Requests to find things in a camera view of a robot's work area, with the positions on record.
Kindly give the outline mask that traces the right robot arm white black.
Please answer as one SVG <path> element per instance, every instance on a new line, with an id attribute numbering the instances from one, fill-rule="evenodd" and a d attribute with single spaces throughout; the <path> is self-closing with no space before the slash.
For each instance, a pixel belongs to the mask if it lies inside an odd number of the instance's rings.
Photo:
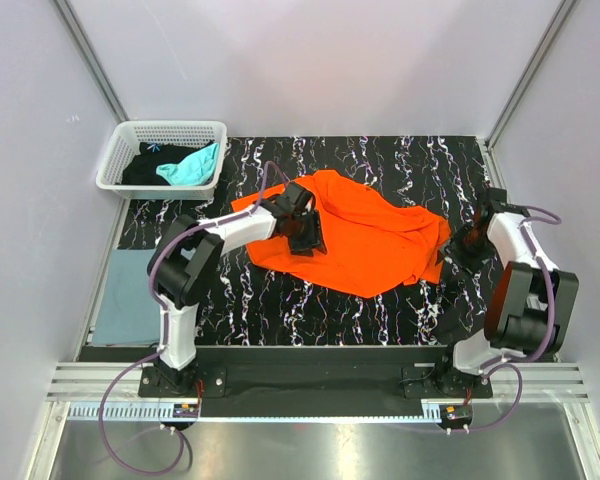
<path id="1" fill-rule="evenodd" d="M 478 274 L 496 256 L 503 268 L 482 329 L 451 344 L 436 362 L 431 382 L 444 396 L 460 397 L 500 365 L 534 362 L 558 352 L 570 322 L 579 280 L 545 253 L 532 225 L 561 218 L 545 209 L 509 202 L 504 189 L 478 196 L 471 221 L 438 251 L 444 272 Z"/>

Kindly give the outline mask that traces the orange t shirt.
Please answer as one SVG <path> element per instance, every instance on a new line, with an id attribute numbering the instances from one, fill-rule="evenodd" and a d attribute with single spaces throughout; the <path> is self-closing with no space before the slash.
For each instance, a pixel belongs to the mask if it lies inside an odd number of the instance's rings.
<path id="1" fill-rule="evenodd" d="M 296 182 L 316 197 L 327 252 L 293 255 L 277 236 L 246 246 L 254 265 L 365 299 L 401 284 L 440 282 L 438 250 L 451 236 L 445 218 L 421 206 L 396 207 L 335 170 Z"/>

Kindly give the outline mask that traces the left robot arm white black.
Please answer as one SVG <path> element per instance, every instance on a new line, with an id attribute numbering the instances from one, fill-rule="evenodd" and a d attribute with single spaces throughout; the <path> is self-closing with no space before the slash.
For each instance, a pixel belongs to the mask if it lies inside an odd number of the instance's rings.
<path id="1" fill-rule="evenodd" d="M 176 396 L 195 392 L 196 320 L 222 256 L 251 243 L 283 237 L 294 257 L 327 251 L 315 195 L 296 182 L 283 192 L 259 194 L 247 208 L 199 222 L 182 215 L 152 256 L 149 292 L 160 306 L 160 339 L 153 368 L 159 385 Z"/>

